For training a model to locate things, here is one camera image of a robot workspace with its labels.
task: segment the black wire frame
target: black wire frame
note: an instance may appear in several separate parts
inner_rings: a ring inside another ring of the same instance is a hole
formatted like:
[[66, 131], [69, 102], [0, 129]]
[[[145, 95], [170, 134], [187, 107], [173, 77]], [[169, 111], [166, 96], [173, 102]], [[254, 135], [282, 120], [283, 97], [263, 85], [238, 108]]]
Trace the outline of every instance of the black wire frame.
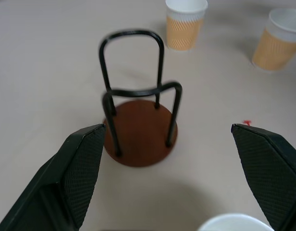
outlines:
[[[158, 78], [157, 78], [157, 87], [161, 86], [161, 81], [162, 81], [162, 72], [163, 72], [163, 61], [164, 61], [164, 43], [159, 35], [152, 31], [148, 30], [123, 30], [116, 32], [114, 34], [107, 35], [104, 40], [101, 42], [100, 48], [99, 48], [99, 60], [100, 60], [100, 65], [101, 65], [101, 70], [103, 74], [103, 79], [106, 87], [106, 91], [109, 92], [111, 91], [111, 86], [110, 86], [110, 81], [109, 81], [109, 76], [108, 76], [108, 71], [106, 68], [106, 63], [105, 63], [105, 58], [104, 58], [104, 49], [106, 45], [119, 37], [123, 36], [131, 36], [131, 35], [146, 35], [154, 38], [156, 42], [159, 45], [159, 65], [158, 65]], [[114, 106], [114, 101], [112, 97], [110, 98], [110, 105], [111, 105], [111, 114], [116, 115], [116, 109]], [[160, 93], [156, 93], [156, 103], [155, 103], [155, 108], [160, 107]]]
[[113, 138], [113, 144], [116, 151], [116, 156], [122, 156], [122, 151], [118, 142], [117, 132], [114, 125], [113, 115], [111, 113], [111, 102], [113, 96], [121, 96], [121, 97], [127, 97], [127, 98], [139, 98], [139, 97], [146, 97], [151, 95], [159, 95], [161, 92], [169, 90], [174, 88], [175, 93], [175, 100], [173, 104], [173, 112], [172, 117], [169, 125], [169, 130], [167, 134], [167, 138], [165, 141], [165, 145], [167, 147], [170, 147], [172, 145], [172, 139], [173, 139], [173, 132], [175, 128], [176, 118], [178, 114], [179, 104], [182, 96], [182, 86], [178, 82], [169, 82], [164, 85], [159, 85], [157, 88], [154, 89], [147, 89], [147, 90], [136, 90], [136, 91], [130, 91], [130, 90], [120, 90], [120, 89], [114, 89], [107, 91], [102, 98], [102, 105], [105, 113], [105, 117], [108, 122], [108, 127], [110, 128], [110, 132]]

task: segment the round wooden base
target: round wooden base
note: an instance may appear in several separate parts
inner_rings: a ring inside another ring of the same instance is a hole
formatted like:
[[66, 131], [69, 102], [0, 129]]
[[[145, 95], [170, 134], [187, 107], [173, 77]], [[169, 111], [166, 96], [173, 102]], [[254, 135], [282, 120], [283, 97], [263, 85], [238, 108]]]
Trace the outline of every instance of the round wooden base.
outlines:
[[163, 160], [175, 145], [178, 127], [175, 126], [171, 147], [166, 147], [172, 113], [155, 102], [135, 100], [116, 107], [113, 117], [122, 156], [117, 157], [107, 126], [104, 147], [117, 162], [131, 167], [145, 167]]

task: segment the table surface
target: table surface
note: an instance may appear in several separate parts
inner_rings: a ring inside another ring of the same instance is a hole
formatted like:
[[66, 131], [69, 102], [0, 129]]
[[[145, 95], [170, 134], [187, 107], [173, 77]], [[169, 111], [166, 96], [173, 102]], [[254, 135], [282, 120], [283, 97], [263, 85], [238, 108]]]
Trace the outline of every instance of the table surface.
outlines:
[[[249, 61], [280, 0], [209, 4], [196, 48], [165, 49], [163, 82], [176, 80], [184, 89], [174, 150], [146, 168], [122, 166], [104, 151], [82, 231], [195, 231], [231, 212], [267, 223], [230, 128], [251, 120], [296, 148], [296, 57], [273, 74]], [[296, 0], [286, 5], [296, 7]], [[165, 12], [163, 0], [0, 0], [0, 221], [69, 134], [102, 122], [101, 39], [147, 28], [165, 40]], [[112, 86], [155, 86], [157, 57], [150, 38], [111, 43]], [[163, 94], [161, 103], [171, 108], [173, 96]]]

